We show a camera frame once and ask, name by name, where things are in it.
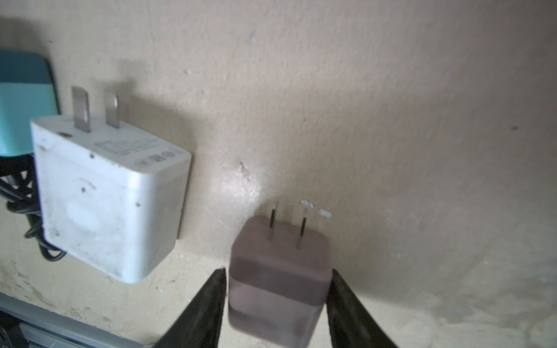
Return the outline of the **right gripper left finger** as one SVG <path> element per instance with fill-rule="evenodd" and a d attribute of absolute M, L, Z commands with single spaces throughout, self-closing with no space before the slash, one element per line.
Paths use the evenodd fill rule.
<path fill-rule="evenodd" d="M 226 304 L 226 281 L 226 270 L 215 270 L 154 348 L 217 347 Z"/>

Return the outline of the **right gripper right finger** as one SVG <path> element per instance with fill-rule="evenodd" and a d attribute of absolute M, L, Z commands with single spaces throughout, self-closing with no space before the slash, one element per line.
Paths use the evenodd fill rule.
<path fill-rule="evenodd" d="M 380 328 L 339 272 L 333 269 L 326 298 L 331 343 L 334 348 L 397 348 Z"/>

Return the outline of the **pink plug adapter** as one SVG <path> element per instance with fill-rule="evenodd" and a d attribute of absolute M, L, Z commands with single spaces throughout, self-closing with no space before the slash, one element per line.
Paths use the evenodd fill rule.
<path fill-rule="evenodd" d="M 305 222 L 276 213 L 248 219 L 232 245 L 229 323 L 275 345 L 307 347 L 332 283 L 332 248 Z"/>

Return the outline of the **teal plug adapter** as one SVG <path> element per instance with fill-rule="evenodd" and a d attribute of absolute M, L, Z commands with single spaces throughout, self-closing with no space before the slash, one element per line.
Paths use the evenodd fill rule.
<path fill-rule="evenodd" d="M 1 49 L 1 156 L 33 152 L 30 121 L 59 114 L 55 81 L 45 57 Z"/>

